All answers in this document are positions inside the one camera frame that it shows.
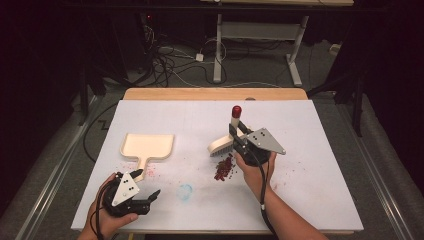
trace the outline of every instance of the wooden table edge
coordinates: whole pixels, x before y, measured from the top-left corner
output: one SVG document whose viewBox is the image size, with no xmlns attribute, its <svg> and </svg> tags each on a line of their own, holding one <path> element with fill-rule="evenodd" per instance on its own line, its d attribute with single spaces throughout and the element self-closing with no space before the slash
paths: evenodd
<svg viewBox="0 0 424 240">
<path fill-rule="evenodd" d="M 129 88 L 123 100 L 308 100 L 301 88 Z"/>
</svg>

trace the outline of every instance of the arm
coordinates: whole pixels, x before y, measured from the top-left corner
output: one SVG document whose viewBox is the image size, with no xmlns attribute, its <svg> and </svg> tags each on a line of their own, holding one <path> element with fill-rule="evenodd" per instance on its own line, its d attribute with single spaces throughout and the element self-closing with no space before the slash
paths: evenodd
<svg viewBox="0 0 424 240">
<path fill-rule="evenodd" d="M 112 174 L 109 176 L 109 178 L 100 186 L 100 189 L 102 189 L 108 182 L 112 181 L 115 178 L 115 174 Z M 79 240 L 97 240 L 97 236 L 94 233 L 94 231 L 97 232 L 96 229 L 96 202 L 98 199 L 99 192 L 97 193 L 97 197 L 94 200 L 94 202 L 91 204 L 88 214 L 87 214 L 87 221 L 85 222 L 84 229 L 82 230 L 80 236 L 78 237 Z M 103 208 L 100 209 L 98 212 L 99 219 L 100 219 L 100 232 L 102 233 L 104 239 L 109 239 L 113 236 L 116 230 L 118 228 L 125 226 L 135 220 L 138 219 L 138 215 L 135 213 L 127 214 L 121 218 L 110 216 L 106 210 Z"/>
<path fill-rule="evenodd" d="M 271 153 L 269 161 L 263 164 L 263 169 L 265 174 L 268 175 L 265 190 L 265 210 L 278 238 L 284 240 L 327 239 L 272 190 L 270 179 L 274 172 L 276 155 L 274 152 Z M 262 175 L 259 168 L 246 165 L 238 153 L 236 154 L 236 161 L 237 165 L 243 170 L 247 185 L 259 201 L 262 188 Z"/>
</svg>

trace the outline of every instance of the gray carpet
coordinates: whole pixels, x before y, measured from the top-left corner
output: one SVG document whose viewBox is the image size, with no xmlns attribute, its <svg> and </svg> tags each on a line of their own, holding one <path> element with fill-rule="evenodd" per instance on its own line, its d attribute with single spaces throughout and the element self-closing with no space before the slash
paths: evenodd
<svg viewBox="0 0 424 240">
<path fill-rule="evenodd" d="M 279 87 L 293 87 L 287 65 L 284 64 L 284 53 L 290 52 L 290 44 L 284 43 L 277 49 L 259 51 L 250 54 L 242 60 L 231 60 L 242 53 L 229 52 L 223 64 L 226 69 L 227 82 L 223 86 L 231 86 L 247 82 L 256 82 L 249 85 L 236 87 L 273 87 L 264 85 L 272 84 Z M 330 45 L 326 42 L 314 47 L 302 46 L 297 58 L 298 69 L 304 83 L 303 88 L 309 90 L 323 83 L 328 73 L 334 56 L 328 54 Z M 196 51 L 179 46 L 181 51 L 194 56 Z M 175 58 L 175 62 L 184 64 L 184 59 Z M 212 79 L 212 66 L 206 67 L 208 79 Z M 210 87 L 205 81 L 204 70 L 192 68 L 169 78 L 169 87 L 190 87 L 187 84 Z M 116 103 L 124 94 L 125 89 L 105 80 L 107 94 L 99 101 L 99 107 L 91 112 L 91 116 L 99 116 L 102 111 Z M 364 231 L 352 235 L 329 235 L 330 239 L 399 239 L 383 208 L 382 202 L 376 193 L 375 187 L 366 170 L 363 154 L 341 114 L 341 109 L 350 109 L 350 106 L 335 105 L 331 93 L 321 93 L 313 97 L 317 112 L 320 116 L 325 133 L 345 177 L 352 198 L 356 204 Z M 58 161 L 62 158 L 74 134 L 79 130 L 77 124 L 80 118 L 78 100 L 75 103 L 75 113 L 67 123 L 57 132 L 46 146 L 43 154 L 33 167 L 33 171 L 26 179 L 24 185 L 16 195 L 14 201 L 0 220 L 0 239 L 15 239 L 21 230 L 27 216 L 40 195 L 50 174 L 54 171 Z M 94 159 L 97 157 L 103 140 L 107 134 L 115 108 L 112 107 L 99 116 L 87 132 L 87 153 Z M 421 193 L 417 190 L 409 175 L 404 170 L 395 151 L 390 145 L 384 130 L 375 119 L 372 107 L 364 99 L 362 118 L 362 141 L 366 144 L 368 152 L 381 170 L 382 178 L 388 189 L 396 199 L 402 216 L 408 224 L 415 239 L 424 234 L 424 202 Z M 78 232 L 70 229 L 78 203 L 88 182 L 93 161 L 90 160 L 82 146 L 78 143 L 75 152 L 70 158 L 66 173 L 61 174 L 63 180 L 53 201 L 48 207 L 42 221 L 36 226 L 34 239 L 75 239 Z M 128 234 L 121 233 L 117 239 L 127 239 Z M 146 239 L 267 239 L 266 236 L 200 236 L 200 235 L 147 235 Z"/>
</svg>

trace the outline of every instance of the dark background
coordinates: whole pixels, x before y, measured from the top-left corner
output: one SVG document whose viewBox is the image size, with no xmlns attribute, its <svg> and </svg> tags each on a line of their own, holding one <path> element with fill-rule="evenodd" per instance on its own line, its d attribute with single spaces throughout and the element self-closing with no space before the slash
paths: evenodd
<svg viewBox="0 0 424 240">
<path fill-rule="evenodd" d="M 197 2 L 186 0 L 180 4 Z M 419 25 L 423 22 L 423 14 L 418 3 L 418 0 L 355 1 L 355 5 L 361 7 L 391 7 L 385 16 L 361 15 L 355 20 L 342 14 L 311 16 L 304 41 L 307 44 L 322 39 L 333 43 L 343 41 L 328 81 L 337 80 L 352 69 L 355 71 L 351 79 L 363 77 L 365 93 L 380 123 L 423 191 L 424 37 Z M 62 9 L 54 0 L 0 3 L 0 76 L 3 84 L 0 214 L 51 136 L 73 112 L 71 102 L 79 91 L 81 67 L 88 66 L 88 83 L 96 93 L 102 92 L 100 77 L 106 73 L 116 78 L 125 77 L 130 64 L 125 59 L 125 49 L 117 50 L 120 45 L 116 36 L 132 31 L 119 32 L 113 26 L 126 26 L 128 21 L 127 30 L 136 31 L 133 16 L 119 15 L 111 21 L 110 16 L 96 13 L 93 19 L 97 20 L 93 20 L 92 25 L 85 16 L 81 11 Z M 198 44 L 207 35 L 214 34 L 214 17 L 200 13 L 181 16 L 167 13 L 155 19 L 155 24 L 176 38 Z M 191 28 L 181 27 L 190 22 L 196 24 Z M 93 27 L 98 35 L 93 35 Z"/>
</svg>

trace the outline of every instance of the blue stain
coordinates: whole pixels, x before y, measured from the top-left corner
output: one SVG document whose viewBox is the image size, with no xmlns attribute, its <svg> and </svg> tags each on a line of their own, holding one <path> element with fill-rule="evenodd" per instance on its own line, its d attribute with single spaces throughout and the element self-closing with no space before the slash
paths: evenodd
<svg viewBox="0 0 424 240">
<path fill-rule="evenodd" d="M 187 201 L 192 192 L 193 188 L 189 184 L 183 184 L 177 190 L 177 197 L 183 201 Z"/>
</svg>

